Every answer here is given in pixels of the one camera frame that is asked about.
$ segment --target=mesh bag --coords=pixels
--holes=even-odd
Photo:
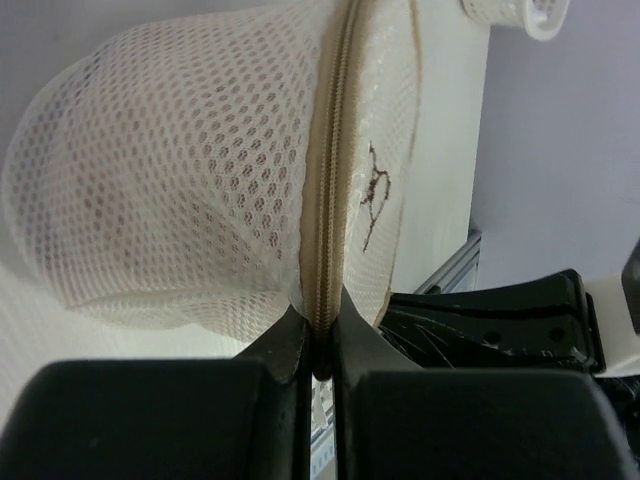
[[[374,322],[419,57],[411,1],[357,3],[334,263]],[[142,25],[52,80],[18,125],[2,178],[7,223],[36,277],[69,309],[142,328],[197,322],[247,342],[290,303],[304,312],[314,118],[350,8],[305,0]]]

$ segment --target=gray wall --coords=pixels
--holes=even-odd
[[[479,287],[619,271],[640,236],[640,2],[574,0],[550,43],[493,29],[472,218]]]

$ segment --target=beige zipper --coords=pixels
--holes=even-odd
[[[328,85],[318,87],[317,102],[321,108],[316,110],[318,117],[312,125],[312,130],[322,132],[322,135],[310,142],[303,215],[312,212],[316,215],[311,220],[303,219],[313,223],[302,227],[301,271],[305,309],[315,337],[316,359],[325,358],[329,352],[327,343],[342,293],[346,201],[350,183],[350,159],[341,151],[345,133],[345,87],[354,26],[363,1],[349,0],[348,4],[339,7],[342,10],[340,24],[328,33],[333,39],[333,45],[327,46],[331,49],[331,57],[323,62],[325,72],[330,72],[324,78],[329,80]],[[329,375],[320,370],[316,364],[315,373],[319,378]]]

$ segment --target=white table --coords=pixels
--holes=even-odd
[[[3,0],[0,151],[30,99],[101,41],[139,23],[269,0]],[[423,0],[421,127],[394,287],[418,286],[466,240],[489,29],[459,0]],[[64,311],[32,286],[0,222],[0,425],[24,383],[68,358],[216,357],[239,342],[191,325],[138,331]]]

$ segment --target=zipper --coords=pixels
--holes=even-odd
[[[316,353],[318,359],[324,358],[329,352],[328,342],[331,325],[337,315],[339,305],[336,305],[336,298],[340,298],[342,282],[336,282],[334,278],[335,259],[335,235],[336,235],[336,192],[338,184],[338,163],[343,102],[345,85],[347,81],[347,69],[349,67],[349,54],[353,39],[353,30],[357,18],[358,7],[363,0],[351,0],[347,7],[345,21],[340,30],[340,35],[336,41],[329,89],[329,98],[325,111],[324,120],[324,142],[322,159],[320,162],[321,175],[319,188],[319,222],[318,222],[318,248],[316,265],[318,271],[316,276],[316,302],[313,312],[313,330],[316,336]],[[316,365],[316,376],[319,375],[320,365]]]

